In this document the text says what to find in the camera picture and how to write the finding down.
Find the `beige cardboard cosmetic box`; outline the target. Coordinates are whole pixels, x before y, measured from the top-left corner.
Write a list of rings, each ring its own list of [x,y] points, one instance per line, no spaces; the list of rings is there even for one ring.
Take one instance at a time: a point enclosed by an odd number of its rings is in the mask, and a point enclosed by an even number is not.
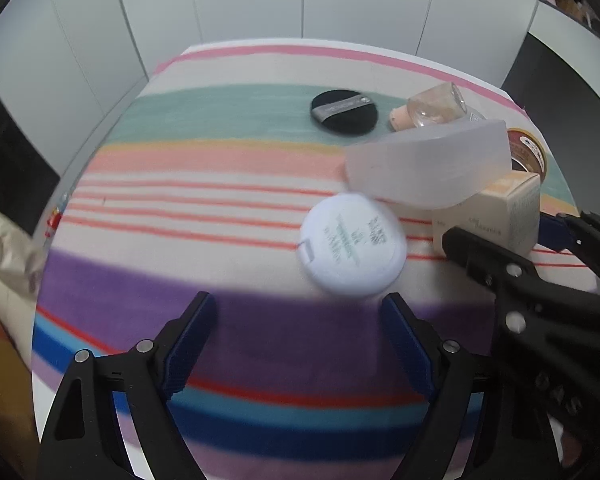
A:
[[[458,226],[511,252],[528,256],[538,241],[540,187],[538,174],[512,171],[464,202],[435,210],[434,250],[443,255],[444,233]]]

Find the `brown lidded jar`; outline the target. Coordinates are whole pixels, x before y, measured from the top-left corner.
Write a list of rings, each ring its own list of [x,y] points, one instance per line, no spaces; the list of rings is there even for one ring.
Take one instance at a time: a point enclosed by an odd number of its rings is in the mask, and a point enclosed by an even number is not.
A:
[[[544,181],[547,175],[548,162],[541,143],[524,129],[508,128],[507,136],[512,169],[538,174],[541,181]]]

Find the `white round compact case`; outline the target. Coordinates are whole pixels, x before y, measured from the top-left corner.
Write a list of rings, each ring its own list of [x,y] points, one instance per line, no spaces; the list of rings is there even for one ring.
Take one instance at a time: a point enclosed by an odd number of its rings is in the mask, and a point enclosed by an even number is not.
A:
[[[407,239],[387,206],[359,193],[325,198],[300,226],[297,254],[321,289],[347,298],[375,296],[392,285],[407,259]]]

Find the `clear bottle pink cap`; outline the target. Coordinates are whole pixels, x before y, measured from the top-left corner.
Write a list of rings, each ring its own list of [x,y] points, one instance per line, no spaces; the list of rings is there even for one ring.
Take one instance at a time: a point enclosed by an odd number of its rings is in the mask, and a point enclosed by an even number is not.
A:
[[[404,105],[393,108],[389,125],[394,131],[449,124],[461,120],[483,120],[484,116],[468,106],[454,82],[443,82],[411,96]]]

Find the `black round powder puff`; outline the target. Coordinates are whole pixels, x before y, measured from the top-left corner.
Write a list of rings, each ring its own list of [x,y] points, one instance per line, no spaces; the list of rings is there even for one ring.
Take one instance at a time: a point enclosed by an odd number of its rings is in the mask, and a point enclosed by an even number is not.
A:
[[[370,133],[378,122],[378,108],[361,92],[336,89],[321,92],[311,102],[314,122],[326,130],[345,136]]]

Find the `brown cardboard box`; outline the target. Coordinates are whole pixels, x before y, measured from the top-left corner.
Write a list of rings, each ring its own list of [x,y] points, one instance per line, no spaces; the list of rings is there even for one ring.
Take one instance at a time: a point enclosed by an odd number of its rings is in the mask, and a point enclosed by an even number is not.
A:
[[[0,322],[0,479],[34,478],[38,450],[30,371]]]

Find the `striped colourful table cloth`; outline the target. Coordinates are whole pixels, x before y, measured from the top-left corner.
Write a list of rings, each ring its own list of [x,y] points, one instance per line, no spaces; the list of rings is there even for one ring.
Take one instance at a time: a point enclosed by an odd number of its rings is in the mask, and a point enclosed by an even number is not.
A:
[[[38,425],[74,353],[126,351],[197,292],[219,324],[171,410],[214,479],[387,479],[425,414],[378,322],[295,248],[309,210],[345,190],[345,136],[309,114],[327,89],[381,115],[452,81],[535,133],[503,90],[390,50],[324,40],[192,47],[161,64],[88,164],[54,236],[33,330]]]

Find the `black cabinet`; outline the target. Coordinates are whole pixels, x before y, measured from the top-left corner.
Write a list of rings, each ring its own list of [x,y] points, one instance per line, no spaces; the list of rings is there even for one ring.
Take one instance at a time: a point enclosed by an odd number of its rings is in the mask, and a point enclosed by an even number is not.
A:
[[[59,181],[0,99],[0,212],[33,234]]]

